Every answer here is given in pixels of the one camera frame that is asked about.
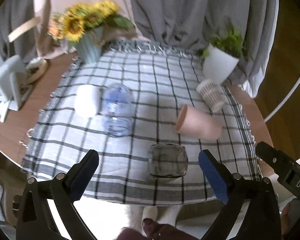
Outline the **smoky grey glass cup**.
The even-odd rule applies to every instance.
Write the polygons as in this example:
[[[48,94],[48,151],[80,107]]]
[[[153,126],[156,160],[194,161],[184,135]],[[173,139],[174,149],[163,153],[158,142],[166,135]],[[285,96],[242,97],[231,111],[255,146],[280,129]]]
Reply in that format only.
[[[147,152],[148,172],[154,178],[174,179],[186,175],[189,159],[185,147],[155,144]]]

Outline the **pink paper cup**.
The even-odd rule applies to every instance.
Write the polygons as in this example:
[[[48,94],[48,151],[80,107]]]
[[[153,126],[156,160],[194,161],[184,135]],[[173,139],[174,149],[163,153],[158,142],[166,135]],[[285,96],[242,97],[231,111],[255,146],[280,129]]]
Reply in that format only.
[[[193,106],[182,105],[175,131],[188,137],[215,141],[221,136],[222,124]]]

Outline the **plain white cup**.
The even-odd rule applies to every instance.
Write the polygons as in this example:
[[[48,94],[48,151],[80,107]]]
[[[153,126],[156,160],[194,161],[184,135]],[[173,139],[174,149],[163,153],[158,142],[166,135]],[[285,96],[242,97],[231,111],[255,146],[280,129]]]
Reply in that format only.
[[[74,110],[77,116],[94,118],[100,108],[101,92],[93,85],[81,85],[78,87],[74,99]]]

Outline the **patterned white paper cup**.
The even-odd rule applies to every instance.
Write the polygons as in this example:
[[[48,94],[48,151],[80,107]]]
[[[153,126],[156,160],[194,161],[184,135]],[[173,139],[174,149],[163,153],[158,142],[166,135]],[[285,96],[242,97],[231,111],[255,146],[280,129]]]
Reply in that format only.
[[[212,113],[219,112],[225,104],[218,87],[211,79],[205,79],[199,83],[196,91],[202,97]]]

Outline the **clear bluish plastic cup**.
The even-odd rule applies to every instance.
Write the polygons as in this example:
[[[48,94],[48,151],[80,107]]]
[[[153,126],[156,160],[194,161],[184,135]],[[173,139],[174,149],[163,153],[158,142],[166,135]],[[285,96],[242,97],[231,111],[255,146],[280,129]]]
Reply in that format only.
[[[109,85],[102,96],[102,124],[111,137],[125,137],[132,129],[133,96],[121,83]]]

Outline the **white slipper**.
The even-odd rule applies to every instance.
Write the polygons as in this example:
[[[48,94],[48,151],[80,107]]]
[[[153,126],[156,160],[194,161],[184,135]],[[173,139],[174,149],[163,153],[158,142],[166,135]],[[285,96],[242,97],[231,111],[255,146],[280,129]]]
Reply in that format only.
[[[155,221],[158,215],[158,208],[156,206],[146,206],[143,208],[141,226],[144,226],[145,220],[150,219]]]

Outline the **checkered grey white tablecloth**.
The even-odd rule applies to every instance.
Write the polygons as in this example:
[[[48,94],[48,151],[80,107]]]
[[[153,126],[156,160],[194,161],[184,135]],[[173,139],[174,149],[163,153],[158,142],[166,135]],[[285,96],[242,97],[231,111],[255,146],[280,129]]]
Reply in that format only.
[[[49,180],[96,150],[99,166],[85,195],[121,204],[180,205],[212,200],[215,196],[198,165],[198,154],[209,150],[229,171],[259,180],[254,138],[242,106],[228,87],[219,91],[225,104],[213,117],[222,124],[218,140],[189,138],[175,132],[184,104],[205,113],[209,108],[196,91],[203,74],[197,55],[154,42],[108,43],[95,63],[72,64],[41,111],[30,137],[22,169],[38,180]],[[105,89],[127,86],[133,96],[132,132],[114,138],[106,134],[102,115],[77,116],[76,91],[81,85]],[[147,171],[147,151],[154,144],[185,148],[187,173],[172,181],[153,179]]]

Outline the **white power strip cube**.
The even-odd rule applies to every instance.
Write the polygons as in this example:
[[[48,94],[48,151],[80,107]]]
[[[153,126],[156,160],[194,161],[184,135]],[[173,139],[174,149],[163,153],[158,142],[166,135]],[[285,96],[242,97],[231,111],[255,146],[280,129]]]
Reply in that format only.
[[[26,85],[27,71],[19,55],[7,59],[0,66],[0,100],[8,102],[8,109],[18,111],[29,97],[32,85]]]

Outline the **green plant in white pot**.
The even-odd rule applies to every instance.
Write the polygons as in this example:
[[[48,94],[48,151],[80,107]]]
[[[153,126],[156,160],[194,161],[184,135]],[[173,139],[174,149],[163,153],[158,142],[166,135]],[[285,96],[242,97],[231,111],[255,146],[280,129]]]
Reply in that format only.
[[[200,56],[203,76],[221,85],[236,68],[245,51],[241,30],[228,21],[223,33],[213,33],[209,45]]]

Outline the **wooden desk lamp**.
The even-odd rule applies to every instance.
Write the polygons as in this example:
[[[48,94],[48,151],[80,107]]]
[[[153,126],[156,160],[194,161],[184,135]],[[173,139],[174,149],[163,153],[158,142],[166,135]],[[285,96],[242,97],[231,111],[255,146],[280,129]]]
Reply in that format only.
[[[13,43],[17,40],[21,35],[25,34],[26,32],[33,30],[33,42],[31,43],[32,48],[27,49],[27,54],[23,58],[24,62],[26,63],[26,79],[23,85],[31,85],[38,81],[47,71],[48,62],[46,59],[43,58],[42,52],[38,46],[38,29],[37,25],[41,23],[40,17],[33,17],[30,20],[26,21],[25,23],[21,24],[17,28],[15,28],[9,35],[8,41]]]

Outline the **sunflower bouquet in blue vase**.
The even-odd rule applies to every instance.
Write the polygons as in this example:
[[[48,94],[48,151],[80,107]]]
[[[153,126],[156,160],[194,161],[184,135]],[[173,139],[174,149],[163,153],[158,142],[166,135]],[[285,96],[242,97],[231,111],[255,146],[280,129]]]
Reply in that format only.
[[[133,22],[120,15],[119,10],[120,7],[110,0],[74,4],[63,13],[52,15],[47,34],[58,45],[65,42],[67,52],[75,48],[84,63],[94,63],[102,54],[108,28],[135,29]]]

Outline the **grey curtain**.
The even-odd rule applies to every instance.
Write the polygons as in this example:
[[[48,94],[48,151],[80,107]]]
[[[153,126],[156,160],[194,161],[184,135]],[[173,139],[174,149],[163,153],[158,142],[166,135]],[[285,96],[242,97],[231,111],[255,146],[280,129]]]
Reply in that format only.
[[[150,41],[203,51],[213,33],[231,22],[242,32],[246,51],[227,78],[250,97],[258,94],[274,42],[279,0],[131,0],[135,23]],[[0,0],[0,57],[21,59],[32,48],[33,30],[13,43],[8,35],[36,17],[34,0]]]

